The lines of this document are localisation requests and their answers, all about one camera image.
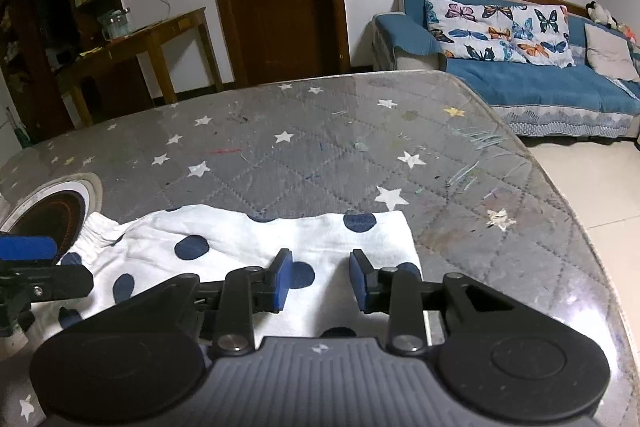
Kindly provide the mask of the plush toy on sofa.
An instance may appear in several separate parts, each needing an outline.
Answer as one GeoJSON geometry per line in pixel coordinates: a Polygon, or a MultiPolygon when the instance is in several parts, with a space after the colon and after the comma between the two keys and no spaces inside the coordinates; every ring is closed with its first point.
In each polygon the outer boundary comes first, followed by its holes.
{"type": "Polygon", "coordinates": [[[586,5],[586,10],[590,20],[593,23],[606,26],[610,29],[616,29],[618,27],[617,20],[611,14],[611,12],[605,9],[599,2],[593,0],[586,5]]]}

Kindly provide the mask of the built-in round induction cooktop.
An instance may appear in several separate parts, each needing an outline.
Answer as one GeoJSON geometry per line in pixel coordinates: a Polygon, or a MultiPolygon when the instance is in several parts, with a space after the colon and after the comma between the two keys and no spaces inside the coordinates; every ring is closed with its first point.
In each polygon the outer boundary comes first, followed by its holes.
{"type": "Polygon", "coordinates": [[[1,237],[47,237],[45,254],[25,260],[58,262],[73,246],[86,219],[99,211],[103,186],[92,172],[70,174],[37,187],[1,218],[1,237]]]}

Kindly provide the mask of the glass pitcher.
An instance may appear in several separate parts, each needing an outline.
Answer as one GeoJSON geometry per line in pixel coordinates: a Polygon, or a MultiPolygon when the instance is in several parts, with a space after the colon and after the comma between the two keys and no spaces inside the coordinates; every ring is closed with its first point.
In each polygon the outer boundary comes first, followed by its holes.
{"type": "Polygon", "coordinates": [[[128,18],[130,9],[111,10],[99,17],[102,26],[102,34],[105,40],[114,41],[127,37],[131,32],[128,18]]]}

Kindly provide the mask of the beige cushion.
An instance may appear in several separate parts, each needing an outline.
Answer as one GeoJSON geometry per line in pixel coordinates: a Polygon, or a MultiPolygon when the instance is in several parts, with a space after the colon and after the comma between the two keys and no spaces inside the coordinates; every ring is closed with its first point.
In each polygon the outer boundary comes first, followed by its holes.
{"type": "Polygon", "coordinates": [[[599,75],[625,81],[639,81],[627,41],[597,26],[586,25],[586,60],[599,75]]]}

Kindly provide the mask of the butterfly print pillow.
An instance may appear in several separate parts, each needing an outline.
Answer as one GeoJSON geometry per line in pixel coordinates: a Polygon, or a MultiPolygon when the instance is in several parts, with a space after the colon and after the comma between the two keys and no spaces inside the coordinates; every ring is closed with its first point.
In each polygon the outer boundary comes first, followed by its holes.
{"type": "Polygon", "coordinates": [[[425,0],[424,9],[427,30],[448,58],[559,68],[575,65],[563,5],[425,0]]]}

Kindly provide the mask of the blue sectional sofa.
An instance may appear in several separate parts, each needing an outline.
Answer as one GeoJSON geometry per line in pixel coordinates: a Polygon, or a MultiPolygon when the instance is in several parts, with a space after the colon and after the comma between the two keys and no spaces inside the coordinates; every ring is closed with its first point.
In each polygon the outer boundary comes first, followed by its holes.
{"type": "MultiPolygon", "coordinates": [[[[427,30],[424,1],[396,0],[396,11],[373,17],[376,69],[448,72],[478,94],[516,134],[527,138],[638,138],[639,81],[601,76],[586,60],[585,26],[593,25],[627,41],[631,61],[639,74],[639,48],[619,32],[574,15],[566,8],[573,67],[457,60],[442,54],[439,43],[427,30]]],[[[531,4],[513,0],[452,1],[531,4]]]]}

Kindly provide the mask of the white navy polka dot garment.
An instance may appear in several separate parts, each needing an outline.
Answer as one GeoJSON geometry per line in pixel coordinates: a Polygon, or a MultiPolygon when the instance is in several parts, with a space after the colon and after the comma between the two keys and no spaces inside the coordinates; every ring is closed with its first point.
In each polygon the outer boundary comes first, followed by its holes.
{"type": "Polygon", "coordinates": [[[232,270],[268,267],[283,248],[293,254],[291,289],[280,313],[258,315],[256,338],[318,337],[334,327],[382,337],[385,315],[364,315],[358,309],[349,282],[350,253],[360,249],[375,268],[420,263],[408,222],[398,210],[258,221],[240,212],[191,205],[123,225],[94,212],[67,254],[70,262],[92,273],[93,290],[86,298],[34,306],[34,325],[2,339],[1,356],[8,359],[26,346],[36,347],[65,324],[175,275],[221,281],[232,270]]]}

